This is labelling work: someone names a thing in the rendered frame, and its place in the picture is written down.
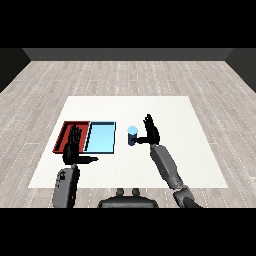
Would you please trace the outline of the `small blue can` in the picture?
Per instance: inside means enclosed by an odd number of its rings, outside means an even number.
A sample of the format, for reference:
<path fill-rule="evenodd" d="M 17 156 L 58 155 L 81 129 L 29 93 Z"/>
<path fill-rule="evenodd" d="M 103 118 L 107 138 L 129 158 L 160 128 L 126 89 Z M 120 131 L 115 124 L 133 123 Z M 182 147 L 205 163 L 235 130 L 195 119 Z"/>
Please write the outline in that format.
<path fill-rule="evenodd" d="M 133 141 L 133 138 L 137 137 L 138 129 L 135 126 L 130 126 L 128 128 L 128 145 L 134 146 L 135 142 Z"/>

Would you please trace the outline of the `dark grey robot body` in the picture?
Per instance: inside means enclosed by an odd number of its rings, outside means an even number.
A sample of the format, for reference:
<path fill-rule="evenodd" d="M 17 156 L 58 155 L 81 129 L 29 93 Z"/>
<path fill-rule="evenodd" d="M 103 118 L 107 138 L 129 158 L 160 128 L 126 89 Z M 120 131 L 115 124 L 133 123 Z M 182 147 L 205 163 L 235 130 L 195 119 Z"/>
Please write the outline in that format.
<path fill-rule="evenodd" d="M 131 196 L 125 196 L 124 189 L 118 188 L 116 195 L 101 200 L 98 208 L 158 208 L 158 204 L 153 199 L 142 197 L 138 188 L 132 189 Z"/>

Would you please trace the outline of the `light blue shallow open box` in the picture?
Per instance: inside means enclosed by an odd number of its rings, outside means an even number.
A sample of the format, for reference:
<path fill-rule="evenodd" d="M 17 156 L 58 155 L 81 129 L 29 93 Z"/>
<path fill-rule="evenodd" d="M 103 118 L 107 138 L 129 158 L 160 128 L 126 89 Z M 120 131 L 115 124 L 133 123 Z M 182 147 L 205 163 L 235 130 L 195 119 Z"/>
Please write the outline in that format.
<path fill-rule="evenodd" d="M 92 121 L 84 142 L 84 154 L 113 154 L 116 123 Z"/>

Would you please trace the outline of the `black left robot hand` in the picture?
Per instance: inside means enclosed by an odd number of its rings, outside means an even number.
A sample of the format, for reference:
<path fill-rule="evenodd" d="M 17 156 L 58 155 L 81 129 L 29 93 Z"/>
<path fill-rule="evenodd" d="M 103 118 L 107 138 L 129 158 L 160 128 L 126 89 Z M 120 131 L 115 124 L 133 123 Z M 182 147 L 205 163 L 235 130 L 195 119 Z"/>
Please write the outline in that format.
<path fill-rule="evenodd" d="M 76 125 L 70 128 L 68 142 L 64 146 L 62 155 L 63 162 L 66 165 L 90 164 L 93 161 L 98 161 L 97 157 L 79 155 L 81 133 L 82 130 Z"/>

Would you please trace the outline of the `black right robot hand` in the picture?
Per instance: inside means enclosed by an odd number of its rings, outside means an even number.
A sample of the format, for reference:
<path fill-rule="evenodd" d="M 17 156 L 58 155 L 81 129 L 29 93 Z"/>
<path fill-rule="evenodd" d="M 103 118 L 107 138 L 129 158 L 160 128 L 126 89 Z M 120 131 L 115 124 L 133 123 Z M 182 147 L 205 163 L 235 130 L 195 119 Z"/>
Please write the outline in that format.
<path fill-rule="evenodd" d="M 132 141 L 139 144 L 148 143 L 150 145 L 158 145 L 160 142 L 160 135 L 157 127 L 154 125 L 152 116 L 148 114 L 143 120 L 143 123 L 145 125 L 147 136 L 133 138 Z"/>

